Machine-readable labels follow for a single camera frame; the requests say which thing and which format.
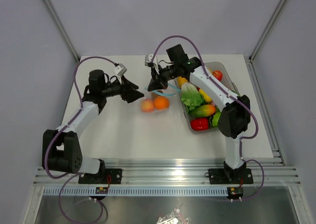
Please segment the orange toy tangerine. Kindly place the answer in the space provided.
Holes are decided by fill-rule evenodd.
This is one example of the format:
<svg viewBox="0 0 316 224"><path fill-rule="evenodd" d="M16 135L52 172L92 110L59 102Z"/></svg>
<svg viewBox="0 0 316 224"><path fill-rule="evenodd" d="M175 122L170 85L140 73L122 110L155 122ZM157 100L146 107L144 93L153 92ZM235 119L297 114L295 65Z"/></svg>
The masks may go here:
<svg viewBox="0 0 316 224"><path fill-rule="evenodd" d="M154 106L156 110L165 110L170 106L168 98L164 96L158 96L154 99Z"/></svg>

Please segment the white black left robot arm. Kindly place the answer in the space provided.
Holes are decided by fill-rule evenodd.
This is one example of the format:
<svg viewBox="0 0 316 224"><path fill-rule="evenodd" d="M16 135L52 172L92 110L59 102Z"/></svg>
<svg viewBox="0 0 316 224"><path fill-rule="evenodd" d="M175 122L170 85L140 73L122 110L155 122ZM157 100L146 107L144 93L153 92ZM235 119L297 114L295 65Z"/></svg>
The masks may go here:
<svg viewBox="0 0 316 224"><path fill-rule="evenodd" d="M119 95L123 101L132 103L144 97L138 89L125 76L111 81L102 70L90 71L80 107L72 119L43 134L42 167L47 175L52 179L60 179L68 174L82 175L88 183L102 183L108 177L104 161L84 157L79 138L103 111L107 98Z"/></svg>

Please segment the brown toy kiwi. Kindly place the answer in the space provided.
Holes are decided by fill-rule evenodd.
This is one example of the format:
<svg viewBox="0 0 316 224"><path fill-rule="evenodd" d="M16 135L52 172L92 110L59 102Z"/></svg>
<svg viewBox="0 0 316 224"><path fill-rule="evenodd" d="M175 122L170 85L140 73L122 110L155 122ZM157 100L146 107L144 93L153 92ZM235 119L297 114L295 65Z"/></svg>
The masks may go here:
<svg viewBox="0 0 316 224"><path fill-rule="evenodd" d="M163 92L161 92L161 91L154 91L154 92L151 93L152 99L155 99L158 96L163 96Z"/></svg>

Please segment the clear zip top bag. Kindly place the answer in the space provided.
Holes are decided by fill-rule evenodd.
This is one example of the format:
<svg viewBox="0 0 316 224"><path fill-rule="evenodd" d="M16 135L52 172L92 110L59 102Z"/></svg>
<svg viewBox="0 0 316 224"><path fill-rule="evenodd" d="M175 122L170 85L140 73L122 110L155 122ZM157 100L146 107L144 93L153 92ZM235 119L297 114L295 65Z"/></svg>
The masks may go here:
<svg viewBox="0 0 316 224"><path fill-rule="evenodd" d="M171 105L171 98L178 95L180 89L172 84L168 84L166 90L153 90L147 92L140 100L140 110L143 113L156 113L168 110Z"/></svg>

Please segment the orange pink toy peach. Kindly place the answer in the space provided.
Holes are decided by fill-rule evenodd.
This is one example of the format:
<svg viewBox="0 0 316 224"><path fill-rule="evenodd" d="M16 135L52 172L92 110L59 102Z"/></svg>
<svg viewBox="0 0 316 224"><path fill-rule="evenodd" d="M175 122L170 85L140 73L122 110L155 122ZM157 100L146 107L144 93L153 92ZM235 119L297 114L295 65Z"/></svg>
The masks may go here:
<svg viewBox="0 0 316 224"><path fill-rule="evenodd" d="M155 111L154 101L149 98L145 98L140 103L140 109L144 113L150 113Z"/></svg>

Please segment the yellow toy pear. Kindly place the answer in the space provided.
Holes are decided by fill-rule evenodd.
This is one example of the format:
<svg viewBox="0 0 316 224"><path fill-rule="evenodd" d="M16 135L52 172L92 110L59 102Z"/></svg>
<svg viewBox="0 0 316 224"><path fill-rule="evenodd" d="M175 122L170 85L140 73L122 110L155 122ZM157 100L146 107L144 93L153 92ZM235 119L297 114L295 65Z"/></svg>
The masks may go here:
<svg viewBox="0 0 316 224"><path fill-rule="evenodd" d="M199 89L199 93L201 94L202 98L206 103L212 102L212 99L202 89Z"/></svg>

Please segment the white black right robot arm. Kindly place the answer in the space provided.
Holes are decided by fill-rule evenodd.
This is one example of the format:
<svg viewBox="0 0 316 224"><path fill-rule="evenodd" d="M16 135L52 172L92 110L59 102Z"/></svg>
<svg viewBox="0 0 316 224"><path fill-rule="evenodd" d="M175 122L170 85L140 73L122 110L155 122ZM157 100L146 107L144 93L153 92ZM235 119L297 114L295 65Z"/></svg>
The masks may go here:
<svg viewBox="0 0 316 224"><path fill-rule="evenodd" d="M225 136L226 157L222 176L228 183L240 181L246 174L241 140L250 123L250 100L229 90L207 70L201 56L189 58L180 44L167 50L171 65L162 68L154 63L155 56L147 55L145 65L151 69L148 91L167 88L170 80L184 77L203 89L218 106L221 115L218 129Z"/></svg>

